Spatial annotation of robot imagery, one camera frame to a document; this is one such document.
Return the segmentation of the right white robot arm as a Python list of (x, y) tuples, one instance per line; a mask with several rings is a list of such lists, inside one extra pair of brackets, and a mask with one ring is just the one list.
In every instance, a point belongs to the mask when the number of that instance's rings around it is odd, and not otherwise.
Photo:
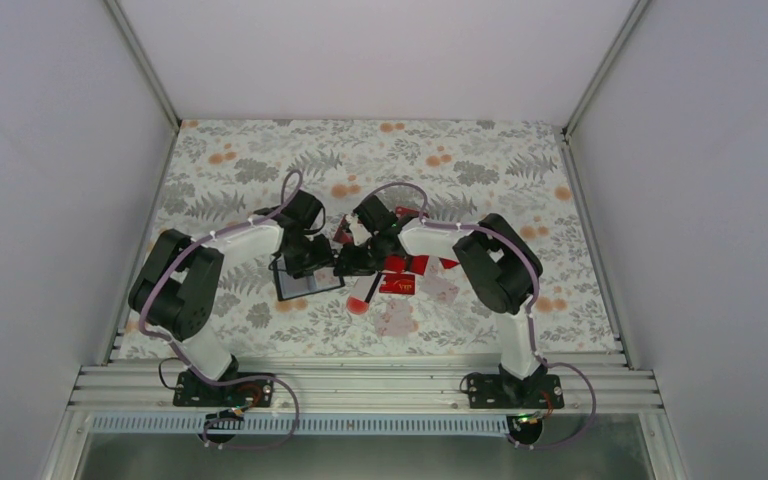
[(463, 224), (405, 215), (362, 243), (343, 246), (334, 273), (377, 274), (390, 256), (457, 262), (478, 300), (496, 314), (501, 345), (496, 390), (515, 407), (525, 407), (538, 397), (548, 372), (536, 346), (532, 312), (542, 268), (504, 218), (491, 214), (477, 224)]

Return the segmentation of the black leather card holder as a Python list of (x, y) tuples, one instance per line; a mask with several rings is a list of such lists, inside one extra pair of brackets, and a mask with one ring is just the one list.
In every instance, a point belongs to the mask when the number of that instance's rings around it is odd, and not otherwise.
[(318, 293), (340, 289), (345, 286), (345, 280), (333, 274), (332, 268), (323, 268), (308, 275), (295, 278), (285, 268), (283, 258), (274, 259), (269, 266), (277, 299), (289, 301)]

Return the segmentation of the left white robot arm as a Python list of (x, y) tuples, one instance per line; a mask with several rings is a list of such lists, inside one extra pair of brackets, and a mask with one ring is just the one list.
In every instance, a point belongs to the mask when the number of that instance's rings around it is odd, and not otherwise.
[(209, 325), (224, 264), (267, 256), (282, 258), (296, 278), (335, 264), (325, 236), (309, 236), (286, 219), (254, 216), (201, 238), (175, 229), (162, 233), (129, 292), (140, 333), (167, 344), (212, 404), (230, 402), (239, 382), (235, 357)]

